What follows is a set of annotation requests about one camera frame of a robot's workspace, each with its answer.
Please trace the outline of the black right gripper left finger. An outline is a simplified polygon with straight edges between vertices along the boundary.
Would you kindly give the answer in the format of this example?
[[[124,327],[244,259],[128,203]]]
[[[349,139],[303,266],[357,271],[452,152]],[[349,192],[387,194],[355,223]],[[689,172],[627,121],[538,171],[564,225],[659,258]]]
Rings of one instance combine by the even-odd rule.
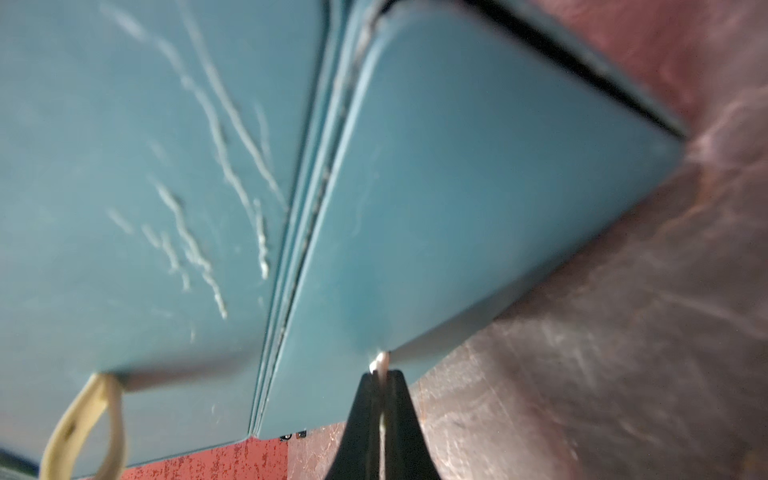
[[[360,380],[339,448],[326,480],[370,480],[380,477],[382,399],[376,373]]]

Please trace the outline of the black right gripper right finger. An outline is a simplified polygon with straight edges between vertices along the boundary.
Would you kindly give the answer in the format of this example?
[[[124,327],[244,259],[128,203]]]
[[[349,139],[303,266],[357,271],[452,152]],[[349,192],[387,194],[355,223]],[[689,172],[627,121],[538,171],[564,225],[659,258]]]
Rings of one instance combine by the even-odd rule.
[[[440,480],[403,373],[389,370],[383,388],[386,479]]]

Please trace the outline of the teal drawer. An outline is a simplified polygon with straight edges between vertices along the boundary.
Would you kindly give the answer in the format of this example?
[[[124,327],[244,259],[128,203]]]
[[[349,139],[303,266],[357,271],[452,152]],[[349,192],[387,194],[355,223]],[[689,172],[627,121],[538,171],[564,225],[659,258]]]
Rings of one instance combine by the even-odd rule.
[[[380,353],[415,382],[647,197],[684,124],[530,1],[358,14],[254,433],[343,421]]]

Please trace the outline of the teal drawer cabinet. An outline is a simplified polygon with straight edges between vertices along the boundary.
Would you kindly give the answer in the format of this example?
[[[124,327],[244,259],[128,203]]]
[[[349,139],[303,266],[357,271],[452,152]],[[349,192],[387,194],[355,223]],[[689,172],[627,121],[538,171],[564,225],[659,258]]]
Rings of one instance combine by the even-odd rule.
[[[384,1],[1,5],[1,467],[41,468],[89,378],[128,460],[336,422],[271,400]]]

